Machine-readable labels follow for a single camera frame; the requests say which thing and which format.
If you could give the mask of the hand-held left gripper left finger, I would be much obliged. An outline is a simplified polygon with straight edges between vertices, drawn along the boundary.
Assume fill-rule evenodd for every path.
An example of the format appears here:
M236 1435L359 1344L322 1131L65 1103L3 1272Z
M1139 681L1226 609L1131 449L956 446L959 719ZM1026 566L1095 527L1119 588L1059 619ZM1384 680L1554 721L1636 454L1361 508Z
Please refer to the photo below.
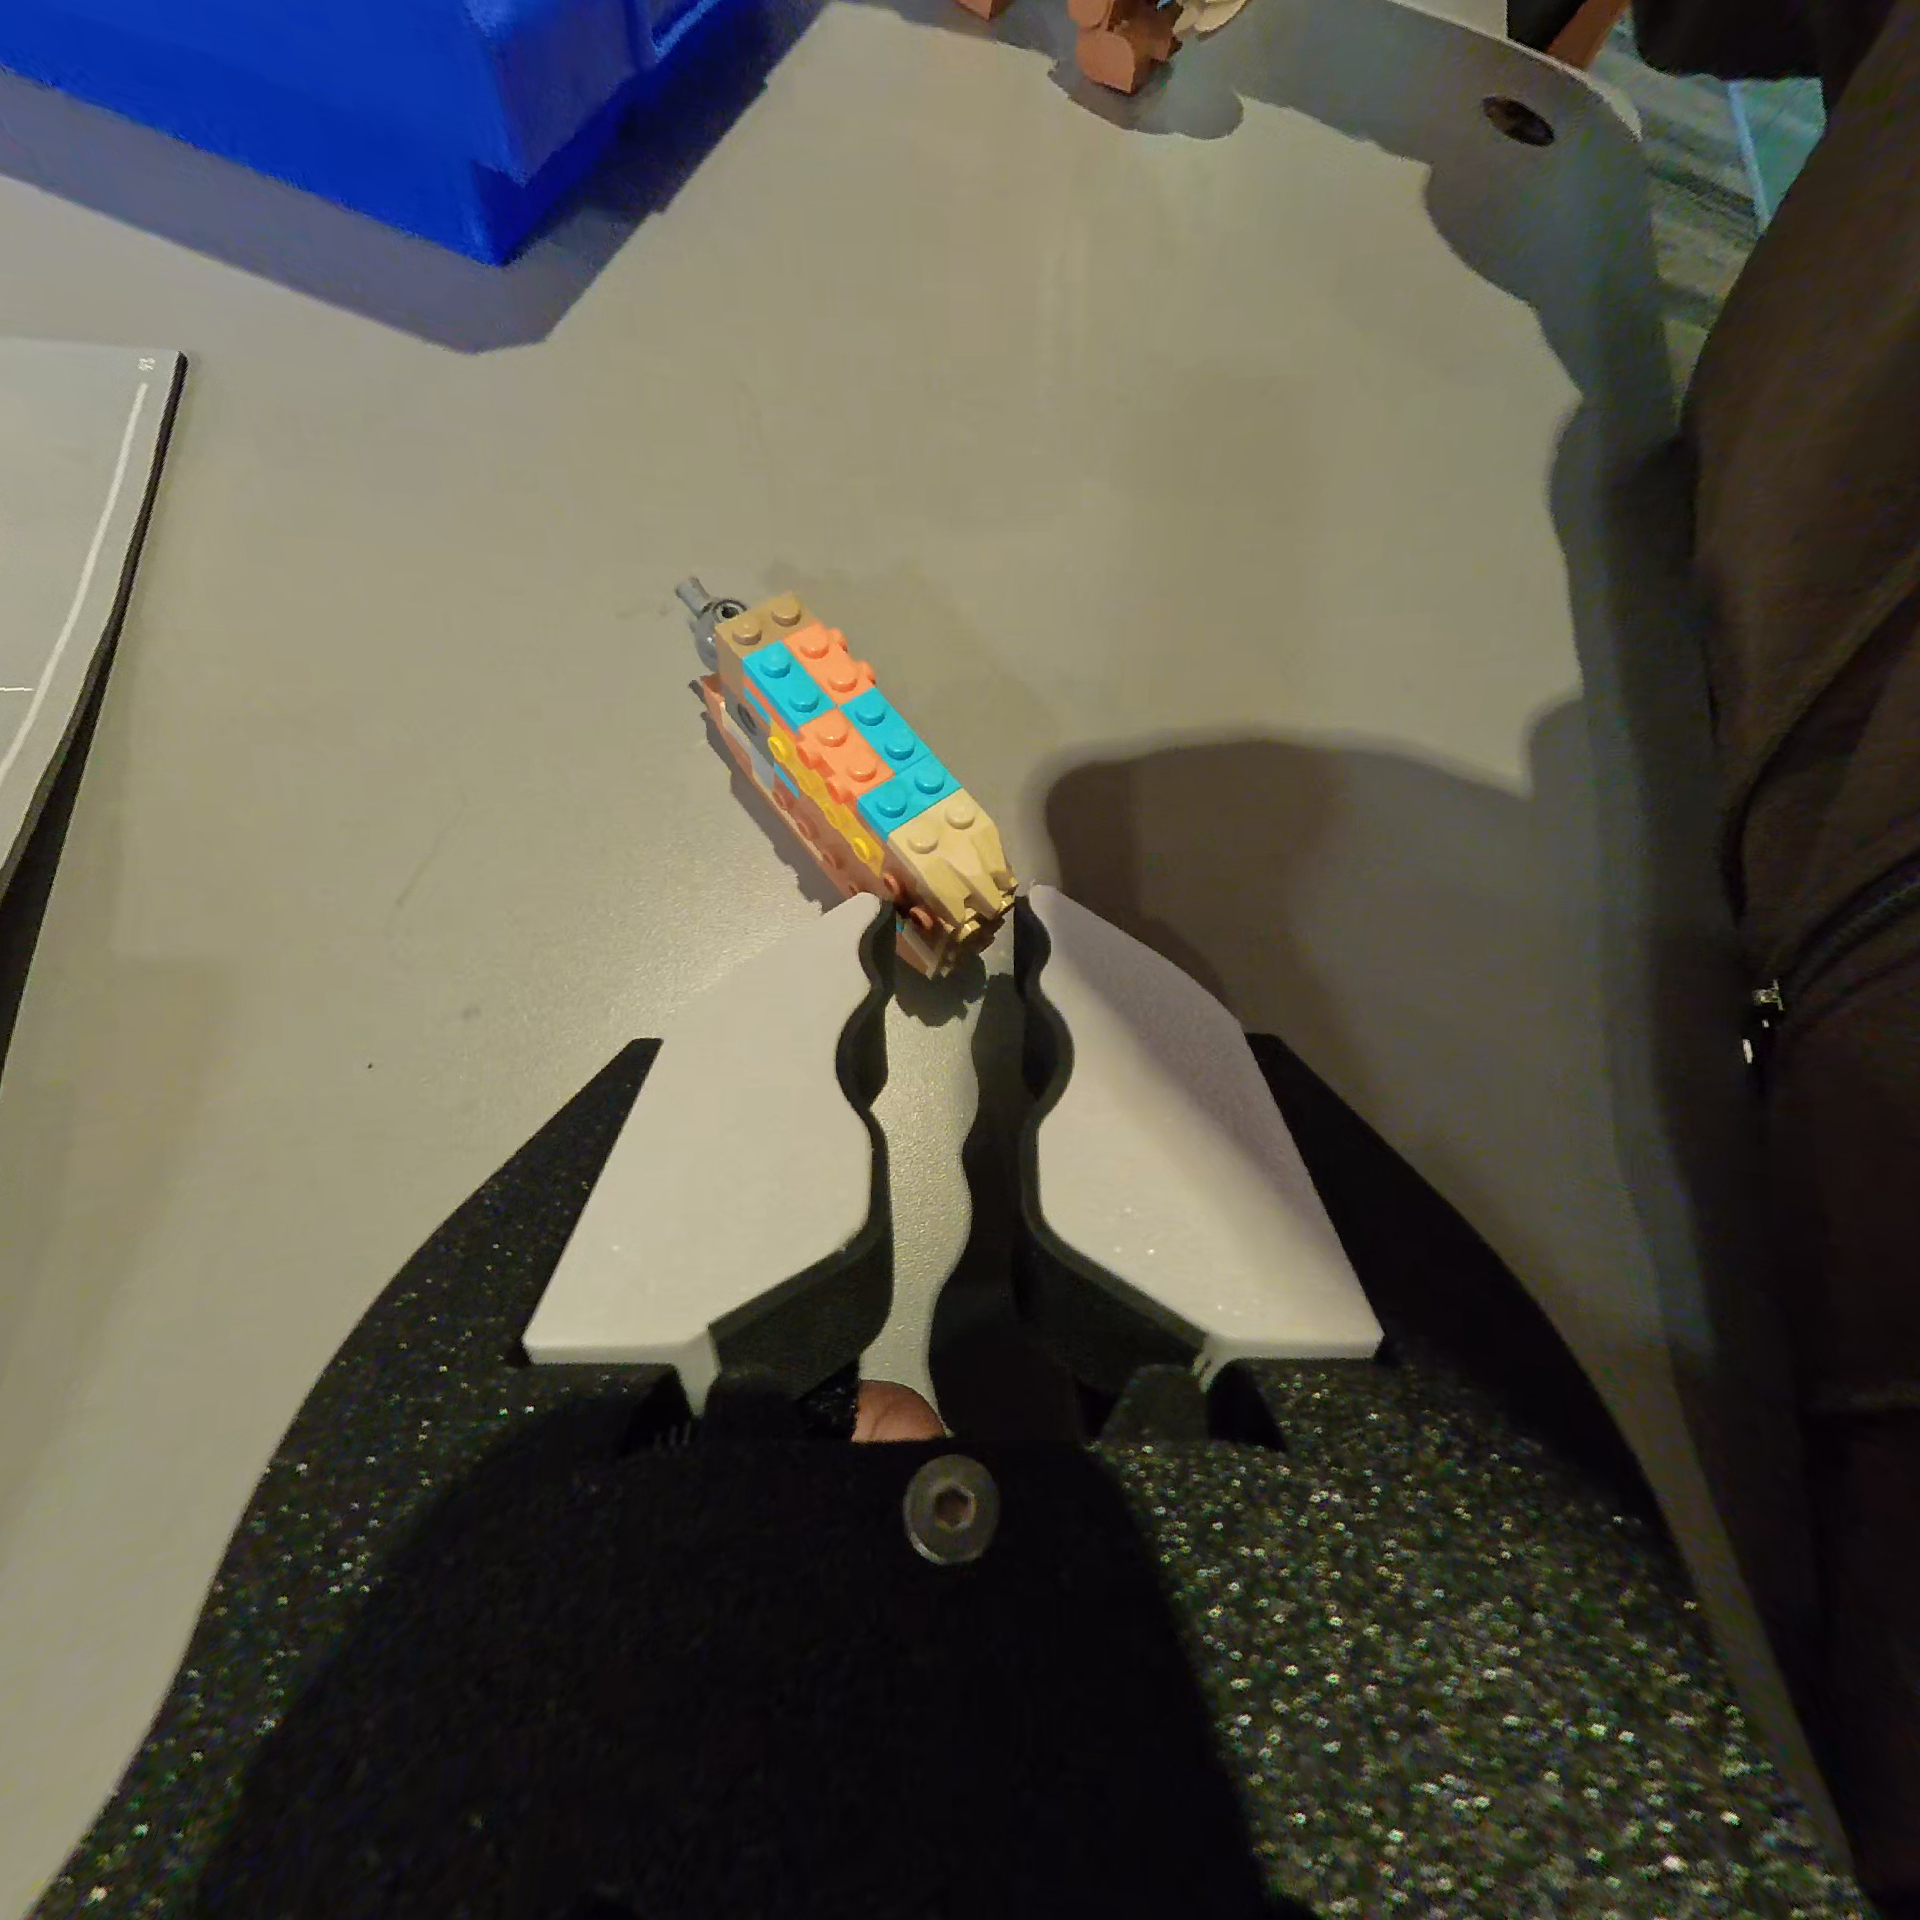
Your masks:
M885 1084L895 910L856 896L667 1030L523 1331L531 1362L664 1366L687 1401L762 1370L794 1400L895 1299Z

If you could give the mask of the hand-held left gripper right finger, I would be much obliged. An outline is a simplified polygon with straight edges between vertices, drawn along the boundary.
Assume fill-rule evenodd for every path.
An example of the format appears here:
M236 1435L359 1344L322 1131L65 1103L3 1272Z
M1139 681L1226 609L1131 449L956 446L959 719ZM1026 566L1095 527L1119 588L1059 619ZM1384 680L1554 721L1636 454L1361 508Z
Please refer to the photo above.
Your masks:
M1236 1015L1035 886L981 1009L963 1168L1018 1329L1088 1401L1140 1372L1224 1404L1253 1362L1379 1361L1386 1334Z

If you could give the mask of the multicoloured toy brick model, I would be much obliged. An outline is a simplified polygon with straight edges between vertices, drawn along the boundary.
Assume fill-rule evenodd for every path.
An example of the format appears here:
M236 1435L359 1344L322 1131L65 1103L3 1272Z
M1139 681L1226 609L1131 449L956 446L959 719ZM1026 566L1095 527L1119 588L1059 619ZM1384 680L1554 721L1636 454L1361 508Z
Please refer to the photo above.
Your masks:
M842 899L895 912L896 956L945 978L1015 910L991 812L794 592L748 603L676 588L708 730Z

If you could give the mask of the blue plastic bin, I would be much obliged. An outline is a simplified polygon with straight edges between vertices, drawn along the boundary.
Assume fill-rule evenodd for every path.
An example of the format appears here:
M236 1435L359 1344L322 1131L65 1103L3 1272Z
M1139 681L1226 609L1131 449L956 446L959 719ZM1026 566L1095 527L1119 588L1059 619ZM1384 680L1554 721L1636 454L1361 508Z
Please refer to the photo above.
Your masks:
M5 72L484 265L748 2L5 2Z

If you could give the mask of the grey instruction booklet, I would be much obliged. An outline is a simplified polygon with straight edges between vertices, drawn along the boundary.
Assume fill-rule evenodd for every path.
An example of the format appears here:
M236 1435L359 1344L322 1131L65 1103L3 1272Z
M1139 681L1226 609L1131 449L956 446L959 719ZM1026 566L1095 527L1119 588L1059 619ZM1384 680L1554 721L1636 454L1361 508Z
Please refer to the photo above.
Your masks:
M3 883L123 623L185 358L3 340Z

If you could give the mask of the brown toy brick piece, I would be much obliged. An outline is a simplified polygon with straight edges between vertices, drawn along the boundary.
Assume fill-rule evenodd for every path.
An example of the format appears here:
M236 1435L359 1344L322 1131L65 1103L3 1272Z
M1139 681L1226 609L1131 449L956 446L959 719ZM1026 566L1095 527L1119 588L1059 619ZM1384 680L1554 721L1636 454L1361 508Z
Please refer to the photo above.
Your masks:
M1180 2L1068 2L1075 57L1097 88L1137 97L1180 51Z

